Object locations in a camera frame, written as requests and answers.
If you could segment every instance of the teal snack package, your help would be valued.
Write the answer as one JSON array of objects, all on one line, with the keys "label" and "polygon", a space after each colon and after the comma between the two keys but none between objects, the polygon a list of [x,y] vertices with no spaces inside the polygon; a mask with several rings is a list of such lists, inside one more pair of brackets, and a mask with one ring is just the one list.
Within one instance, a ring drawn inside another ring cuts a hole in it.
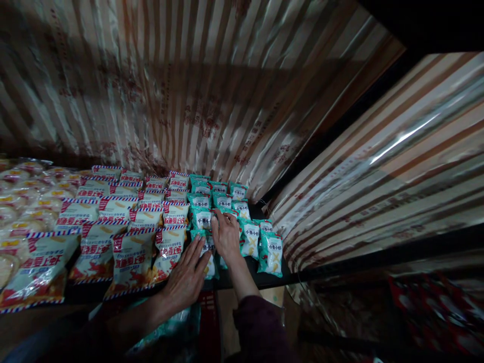
[{"label": "teal snack package", "polygon": [[240,235],[240,253],[242,256],[251,256],[254,259],[259,259],[259,249],[257,242],[259,241],[260,228],[258,224],[246,220],[238,220],[241,229]]},{"label": "teal snack package", "polygon": [[247,195],[248,186],[230,182],[230,195],[234,200],[242,200]]},{"label": "teal snack package", "polygon": [[215,244],[213,243],[213,236],[212,232],[206,229],[197,230],[192,229],[190,231],[192,235],[192,243],[195,240],[195,237],[200,234],[200,237],[205,237],[205,245],[202,248],[202,252],[200,253],[200,257],[207,251],[212,251],[212,255],[210,256],[210,260],[208,261],[207,267],[205,267],[204,274],[205,280],[211,280],[216,278],[218,280],[218,270],[217,266],[215,266],[215,262],[213,259],[213,255],[215,254]]},{"label": "teal snack package", "polygon": [[249,203],[247,199],[242,199],[241,201],[232,200],[232,209],[238,212],[239,218],[251,218],[251,215],[249,214]]},{"label": "teal snack package", "polygon": [[212,192],[212,206],[214,208],[230,208],[232,206],[232,197],[230,194]]},{"label": "teal snack package", "polygon": [[210,186],[212,193],[213,192],[227,193],[227,189],[228,189],[227,183],[209,180],[208,185]]},{"label": "teal snack package", "polygon": [[266,272],[282,277],[282,237],[275,233],[263,233],[259,243],[259,268],[257,272]]}]

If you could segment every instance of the dark sleeve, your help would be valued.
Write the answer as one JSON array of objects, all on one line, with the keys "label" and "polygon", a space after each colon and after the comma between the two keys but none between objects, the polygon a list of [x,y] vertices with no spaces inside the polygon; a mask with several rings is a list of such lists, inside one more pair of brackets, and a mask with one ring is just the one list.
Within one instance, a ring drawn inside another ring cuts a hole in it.
[{"label": "dark sleeve", "polygon": [[247,296],[233,312],[243,360],[297,362],[275,307],[260,296]]}]

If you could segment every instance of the packaged snack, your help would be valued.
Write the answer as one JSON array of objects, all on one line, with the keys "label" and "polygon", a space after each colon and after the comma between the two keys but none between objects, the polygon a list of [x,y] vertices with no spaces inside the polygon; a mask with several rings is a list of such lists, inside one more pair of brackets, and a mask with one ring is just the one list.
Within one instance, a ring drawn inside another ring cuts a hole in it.
[{"label": "packaged snack", "polygon": [[146,182],[146,189],[148,188],[156,188],[156,189],[165,189],[168,186],[168,178],[160,177],[160,176],[147,176],[145,179]]},{"label": "packaged snack", "polygon": [[244,199],[247,195],[247,189],[249,189],[249,187],[243,184],[230,182],[230,195],[234,200],[241,201],[242,199]]},{"label": "packaged snack", "polygon": [[246,219],[239,219],[242,234],[240,236],[240,253],[242,256],[251,256],[254,259],[259,258],[257,242],[259,241],[260,228],[256,223]]},{"label": "packaged snack", "polygon": [[113,237],[114,276],[104,300],[153,287],[150,282],[154,235],[155,230],[148,229]]},{"label": "packaged snack", "polygon": [[130,210],[130,232],[159,228],[163,225],[163,208]]},{"label": "packaged snack", "polygon": [[214,208],[230,208],[232,206],[232,197],[230,194],[212,192],[212,205]]},{"label": "packaged snack", "polygon": [[143,173],[123,169],[123,172],[121,173],[121,178],[119,180],[121,182],[142,182]]},{"label": "packaged snack", "polygon": [[85,222],[92,222],[99,215],[99,201],[95,199],[64,199],[55,230],[80,228]]},{"label": "packaged snack", "polygon": [[270,219],[253,219],[252,222],[259,225],[261,233],[274,232],[272,221]]},{"label": "packaged snack", "polygon": [[247,199],[242,199],[241,201],[232,200],[232,209],[238,212],[239,218],[251,218],[251,215],[249,214],[249,204],[247,203]]},{"label": "packaged snack", "polygon": [[257,272],[266,272],[282,277],[282,237],[275,233],[263,233],[259,244],[259,268]]},{"label": "packaged snack", "polygon": [[205,280],[211,280],[213,278],[218,279],[218,270],[215,266],[213,261],[213,255],[215,254],[215,244],[213,243],[213,236],[212,232],[206,229],[196,230],[192,229],[190,231],[192,235],[192,241],[195,240],[195,237],[199,234],[200,237],[205,237],[205,245],[203,246],[202,252],[200,253],[200,257],[207,251],[212,251],[212,255],[210,256],[210,260],[208,261],[207,267],[205,267]]},{"label": "packaged snack", "polygon": [[153,282],[166,280],[180,260],[183,244],[187,239],[187,227],[171,226],[160,229],[156,234],[156,248],[160,251],[153,265]]},{"label": "packaged snack", "polygon": [[193,229],[212,229],[212,217],[215,216],[213,209],[192,207],[190,220]]},{"label": "packaged snack", "polygon": [[119,180],[121,177],[121,172],[123,167],[121,166],[104,166],[104,165],[93,165],[92,174],[94,176],[101,176],[106,179],[116,179]]},{"label": "packaged snack", "polygon": [[136,207],[138,197],[120,198],[120,197],[102,197],[99,201],[99,220],[117,221],[129,220],[130,209]]},{"label": "packaged snack", "polygon": [[79,245],[80,230],[32,233],[27,236],[30,258],[3,290],[1,313],[12,313],[42,303],[64,301],[66,263]]},{"label": "packaged snack", "polygon": [[163,202],[163,225],[187,225],[189,208],[190,204]]},{"label": "packaged snack", "polygon": [[192,207],[210,207],[210,194],[188,193],[187,198]]},{"label": "packaged snack", "polygon": [[167,189],[165,190],[165,200],[171,203],[186,203],[188,189]]},{"label": "packaged snack", "polygon": [[163,189],[146,189],[138,192],[138,208],[157,209],[163,207],[165,192]]}]

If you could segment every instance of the plastic wrapper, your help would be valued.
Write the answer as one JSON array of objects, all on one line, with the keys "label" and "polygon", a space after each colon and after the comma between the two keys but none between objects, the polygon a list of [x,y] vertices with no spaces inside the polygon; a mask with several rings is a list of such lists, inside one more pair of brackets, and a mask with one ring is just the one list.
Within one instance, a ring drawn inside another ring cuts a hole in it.
[{"label": "plastic wrapper", "polygon": [[282,277],[282,237],[275,233],[263,233],[259,243],[259,268],[257,272],[266,272]]},{"label": "plastic wrapper", "polygon": [[190,175],[170,170],[170,189],[188,189]]},{"label": "plastic wrapper", "polygon": [[206,229],[202,229],[202,230],[192,229],[190,231],[190,234],[192,236],[192,243],[198,234],[200,235],[200,238],[205,237],[205,244],[203,246],[202,252],[200,253],[200,257],[207,251],[212,252],[212,255],[210,256],[210,260],[208,261],[208,265],[207,267],[205,267],[205,270],[204,270],[205,279],[206,280],[211,280],[213,278],[218,279],[219,278],[218,269],[213,259],[213,256],[215,255],[215,244],[213,243],[212,232]]},{"label": "plastic wrapper", "polygon": [[180,260],[186,239],[186,226],[164,227],[157,232],[155,245],[159,254],[153,265],[154,283],[168,278],[172,269]]},{"label": "plastic wrapper", "polygon": [[247,199],[241,201],[232,201],[232,209],[238,212],[239,218],[250,219],[249,204]]},{"label": "plastic wrapper", "polygon": [[130,232],[157,229],[163,225],[163,208],[130,210]]},{"label": "plastic wrapper", "polygon": [[78,247],[80,237],[78,229],[28,235],[30,258],[0,295],[1,312],[16,312],[41,303],[62,303],[65,265]]},{"label": "plastic wrapper", "polygon": [[228,192],[228,187],[227,187],[227,183],[225,182],[216,182],[216,181],[212,181],[210,180],[208,182],[208,185],[210,186],[210,189],[211,189],[211,192],[217,192],[217,193],[227,193]]},{"label": "plastic wrapper", "polygon": [[171,203],[186,203],[189,192],[188,189],[168,189],[165,191],[165,200]]},{"label": "plastic wrapper", "polygon": [[104,300],[153,287],[151,254],[154,236],[154,229],[114,236],[114,276]]},{"label": "plastic wrapper", "polygon": [[258,241],[260,228],[257,223],[249,221],[247,219],[239,219],[240,228],[242,230],[240,236],[240,253],[242,256],[251,256],[252,258],[259,259]]}]

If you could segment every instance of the hand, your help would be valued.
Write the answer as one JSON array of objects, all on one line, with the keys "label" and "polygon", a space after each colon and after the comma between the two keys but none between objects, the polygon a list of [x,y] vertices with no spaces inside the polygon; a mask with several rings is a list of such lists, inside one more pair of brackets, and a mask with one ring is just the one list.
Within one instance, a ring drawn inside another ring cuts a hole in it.
[{"label": "hand", "polygon": [[242,258],[239,246],[240,226],[230,213],[220,212],[215,209],[217,218],[212,217],[212,233],[215,248],[220,256],[223,257],[227,266],[233,261]]}]

